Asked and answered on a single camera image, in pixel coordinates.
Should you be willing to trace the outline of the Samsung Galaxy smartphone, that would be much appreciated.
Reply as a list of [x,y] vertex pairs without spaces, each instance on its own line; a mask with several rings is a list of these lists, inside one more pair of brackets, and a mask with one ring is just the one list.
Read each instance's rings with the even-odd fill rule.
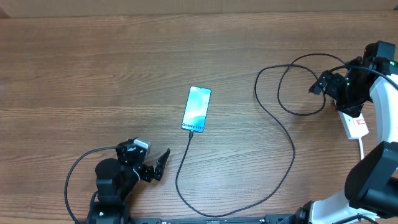
[[204,132],[211,93],[212,91],[208,88],[190,87],[182,118],[182,129],[197,133]]

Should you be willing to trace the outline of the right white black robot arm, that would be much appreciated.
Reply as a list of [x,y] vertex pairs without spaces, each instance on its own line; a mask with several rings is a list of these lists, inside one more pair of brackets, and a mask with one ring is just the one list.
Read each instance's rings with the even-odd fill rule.
[[370,101],[376,112],[377,145],[349,172],[342,191],[310,201],[282,223],[355,223],[397,216],[397,61],[394,44],[377,41],[361,57],[324,71],[309,88],[335,101],[337,111],[357,118]]

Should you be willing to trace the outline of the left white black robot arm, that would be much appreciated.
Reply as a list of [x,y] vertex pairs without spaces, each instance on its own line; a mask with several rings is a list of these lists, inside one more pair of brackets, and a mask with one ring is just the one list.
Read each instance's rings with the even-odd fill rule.
[[[100,161],[95,167],[97,191],[91,197],[85,221],[74,216],[68,202],[68,184],[74,168],[89,154],[114,149],[117,158]],[[127,139],[117,146],[93,149],[80,156],[70,168],[64,186],[64,201],[74,223],[134,223],[128,204],[131,191],[140,181],[160,181],[170,149],[156,161],[156,166],[144,163],[149,155],[151,143],[141,138]]]

